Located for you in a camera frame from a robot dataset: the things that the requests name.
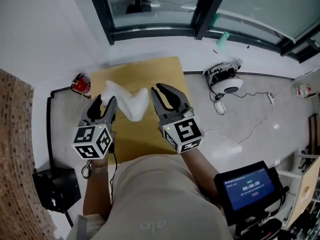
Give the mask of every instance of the black box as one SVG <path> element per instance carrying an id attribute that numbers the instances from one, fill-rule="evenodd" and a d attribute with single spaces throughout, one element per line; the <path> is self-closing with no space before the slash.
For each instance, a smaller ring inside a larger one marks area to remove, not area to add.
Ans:
<path id="1" fill-rule="evenodd" d="M 32 177 L 40 202 L 47 210 L 65 213 L 81 198 L 74 169 L 54 168 Z"/>

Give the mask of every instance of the brown patterned fabric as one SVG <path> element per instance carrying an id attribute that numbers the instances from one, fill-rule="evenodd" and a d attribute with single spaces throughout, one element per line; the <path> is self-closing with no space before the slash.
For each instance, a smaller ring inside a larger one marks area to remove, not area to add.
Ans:
<path id="1" fill-rule="evenodd" d="M 32 178 L 32 102 L 32 87 L 0 69 L 0 240 L 55 239 Z"/>

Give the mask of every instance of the red fire extinguisher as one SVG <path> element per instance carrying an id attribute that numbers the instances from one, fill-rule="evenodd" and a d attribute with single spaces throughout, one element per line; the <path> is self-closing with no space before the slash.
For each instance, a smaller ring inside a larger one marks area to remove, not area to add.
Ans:
<path id="1" fill-rule="evenodd" d="M 78 74 L 75 79 L 73 79 L 72 84 L 71 84 L 71 91 L 83 95 L 87 98 L 90 98 L 91 93 L 90 93 L 91 85 L 90 82 L 86 82 L 84 75 Z"/>

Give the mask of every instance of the white cloth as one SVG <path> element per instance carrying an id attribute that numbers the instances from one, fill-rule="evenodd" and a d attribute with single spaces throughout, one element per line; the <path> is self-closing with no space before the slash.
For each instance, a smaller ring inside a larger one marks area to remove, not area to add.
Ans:
<path id="1" fill-rule="evenodd" d="M 86 217 L 87 239 L 233 239 L 220 210 L 202 196 L 180 155 L 149 155 L 122 163 L 113 187 L 107 222 L 102 225 L 99 215 Z M 75 240 L 72 235 L 67 240 Z"/>
<path id="2" fill-rule="evenodd" d="M 101 93 L 101 100 L 107 106 L 115 96 L 119 109 L 133 122 L 140 121 L 147 111 L 149 105 L 149 94 L 147 88 L 141 88 L 137 93 L 131 95 L 125 88 L 112 81 L 105 82 L 106 87 Z"/>

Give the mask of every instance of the digital display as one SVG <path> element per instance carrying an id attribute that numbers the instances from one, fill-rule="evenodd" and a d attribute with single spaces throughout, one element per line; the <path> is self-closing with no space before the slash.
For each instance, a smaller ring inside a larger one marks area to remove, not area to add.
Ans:
<path id="1" fill-rule="evenodd" d="M 234 211 L 275 191 L 275 187 L 264 168 L 226 180 L 223 183 Z"/>

